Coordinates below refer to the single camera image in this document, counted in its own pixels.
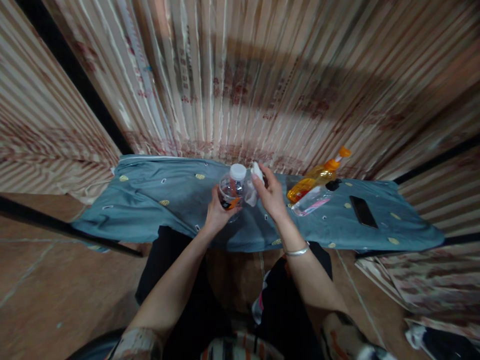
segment bangle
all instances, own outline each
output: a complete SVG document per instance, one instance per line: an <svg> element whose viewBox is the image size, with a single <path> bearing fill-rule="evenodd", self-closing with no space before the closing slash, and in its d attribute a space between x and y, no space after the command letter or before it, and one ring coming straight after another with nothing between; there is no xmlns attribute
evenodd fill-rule
<svg viewBox="0 0 480 360"><path fill-rule="evenodd" d="M298 251L285 251L285 255L300 256L300 255L305 254L310 248L310 243L308 241L306 241L306 244L308 245L307 247L304 247L303 249L300 249Z"/></svg>

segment white bottle cap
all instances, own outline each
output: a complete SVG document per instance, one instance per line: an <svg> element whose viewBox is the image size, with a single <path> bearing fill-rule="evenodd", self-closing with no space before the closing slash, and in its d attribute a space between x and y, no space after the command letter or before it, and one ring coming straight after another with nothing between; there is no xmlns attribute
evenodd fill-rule
<svg viewBox="0 0 480 360"><path fill-rule="evenodd" d="M233 180L241 181L247 175L247 168L242 164L233 164L230 166L230 177Z"/></svg>

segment black phone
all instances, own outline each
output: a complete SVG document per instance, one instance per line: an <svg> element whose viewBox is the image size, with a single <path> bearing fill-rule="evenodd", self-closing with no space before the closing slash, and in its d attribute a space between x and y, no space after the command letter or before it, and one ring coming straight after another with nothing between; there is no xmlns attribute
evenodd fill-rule
<svg viewBox="0 0 480 360"><path fill-rule="evenodd" d="M350 196L350 201L360 224L374 229L379 228L365 199L356 196Z"/></svg>

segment left hand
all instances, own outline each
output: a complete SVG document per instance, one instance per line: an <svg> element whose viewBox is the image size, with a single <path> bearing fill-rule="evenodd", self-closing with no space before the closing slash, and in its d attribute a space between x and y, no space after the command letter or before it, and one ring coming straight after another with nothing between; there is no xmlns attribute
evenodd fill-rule
<svg viewBox="0 0 480 360"><path fill-rule="evenodd" d="M203 229L210 235L215 236L229 222L230 218L238 213L242 208L234 207L231 210L225 210L220 205L218 184L211 190L211 201L208 204L208 213Z"/></svg>

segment patterned sleeve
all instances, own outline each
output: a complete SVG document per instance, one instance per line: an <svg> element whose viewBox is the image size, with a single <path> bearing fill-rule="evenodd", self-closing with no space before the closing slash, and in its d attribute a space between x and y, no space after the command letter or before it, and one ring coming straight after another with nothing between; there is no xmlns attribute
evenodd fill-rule
<svg viewBox="0 0 480 360"><path fill-rule="evenodd" d="M162 350L162 344L153 330L134 328L121 336L107 359L162 360Z"/></svg>
<svg viewBox="0 0 480 360"><path fill-rule="evenodd" d="M343 312L331 312L321 326L321 349L329 359L395 360L384 348L372 344Z"/></svg>

